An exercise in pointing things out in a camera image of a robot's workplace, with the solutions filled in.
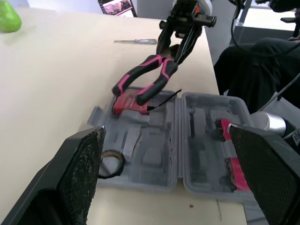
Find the foam tool tray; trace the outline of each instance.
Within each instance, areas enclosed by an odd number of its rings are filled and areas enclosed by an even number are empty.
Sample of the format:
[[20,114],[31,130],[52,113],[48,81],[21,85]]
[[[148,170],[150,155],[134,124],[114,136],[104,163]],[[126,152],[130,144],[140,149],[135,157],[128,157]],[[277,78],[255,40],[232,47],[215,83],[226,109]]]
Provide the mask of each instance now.
[[[158,105],[171,94],[171,91],[160,92],[149,106]],[[114,115],[110,110],[101,118],[101,113],[96,107],[89,123],[105,126],[103,151],[122,152],[126,164],[120,176],[98,179],[98,185],[171,191],[179,178],[195,195],[255,203],[251,192],[234,188],[226,162],[237,157],[235,149],[231,140],[221,141],[215,125],[218,119],[228,119],[253,127],[241,99],[184,93],[182,98],[174,97],[146,115],[132,110]],[[107,160],[101,168],[111,173],[115,164],[114,159]]]

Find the pliers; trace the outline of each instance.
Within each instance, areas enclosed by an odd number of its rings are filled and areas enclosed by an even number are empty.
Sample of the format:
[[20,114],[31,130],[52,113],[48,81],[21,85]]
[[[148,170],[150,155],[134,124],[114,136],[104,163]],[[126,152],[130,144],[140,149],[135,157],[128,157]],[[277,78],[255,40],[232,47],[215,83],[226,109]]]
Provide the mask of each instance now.
[[[141,89],[135,97],[138,105],[147,103],[165,87],[178,65],[192,52],[202,26],[214,26],[215,23],[215,17],[201,15],[198,1],[177,1],[171,16],[159,24],[162,32],[158,37],[156,55],[150,55],[142,64],[129,70],[113,87],[113,94],[120,96],[136,78],[163,65],[158,79]],[[180,45],[170,47],[174,32],[182,41]]]
[[163,65],[163,67],[158,79],[137,93],[137,104],[145,104],[165,87],[171,76],[177,71],[178,64],[174,60],[163,57],[160,54],[150,55],[142,64],[129,70],[121,78],[121,80],[112,89],[113,94],[120,96],[136,78],[160,67],[161,65]]

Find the gray tool case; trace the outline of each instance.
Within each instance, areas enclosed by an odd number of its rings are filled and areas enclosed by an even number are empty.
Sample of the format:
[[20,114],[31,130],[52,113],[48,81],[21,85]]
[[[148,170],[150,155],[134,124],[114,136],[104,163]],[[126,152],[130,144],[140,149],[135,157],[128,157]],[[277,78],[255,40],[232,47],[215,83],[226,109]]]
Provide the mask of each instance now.
[[[162,91],[149,105],[156,106],[174,92]],[[120,176],[98,179],[97,185],[139,189],[147,192],[172,191],[178,179],[194,195],[246,203],[257,207],[251,192],[233,190],[226,158],[236,157],[232,141],[222,142],[216,130],[218,119],[254,126],[243,100],[237,97],[184,93],[148,115],[124,110],[120,116],[95,107],[92,126],[104,125],[104,149],[121,151],[126,159]],[[117,166],[114,158],[103,161],[102,173]]]

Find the pink pliers handle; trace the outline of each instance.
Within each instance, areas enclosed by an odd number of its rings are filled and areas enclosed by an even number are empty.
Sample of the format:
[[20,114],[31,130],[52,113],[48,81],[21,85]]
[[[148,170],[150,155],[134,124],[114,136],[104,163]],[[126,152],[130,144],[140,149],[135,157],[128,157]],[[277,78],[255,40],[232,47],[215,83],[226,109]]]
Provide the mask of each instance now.
[[142,64],[128,71],[121,80],[114,86],[112,92],[120,96],[128,86],[139,76],[152,71],[163,64],[158,79],[140,90],[136,96],[136,102],[143,105],[157,95],[168,83],[170,77],[177,71],[178,65],[171,59],[163,58],[161,55],[151,55]]

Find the green apple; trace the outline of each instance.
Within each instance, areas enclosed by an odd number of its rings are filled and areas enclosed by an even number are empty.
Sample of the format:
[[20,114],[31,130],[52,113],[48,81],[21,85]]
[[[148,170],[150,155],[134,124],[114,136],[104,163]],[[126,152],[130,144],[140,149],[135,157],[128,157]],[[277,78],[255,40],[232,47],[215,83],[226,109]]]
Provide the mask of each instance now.
[[14,32],[20,29],[22,21],[8,1],[0,0],[0,31]]

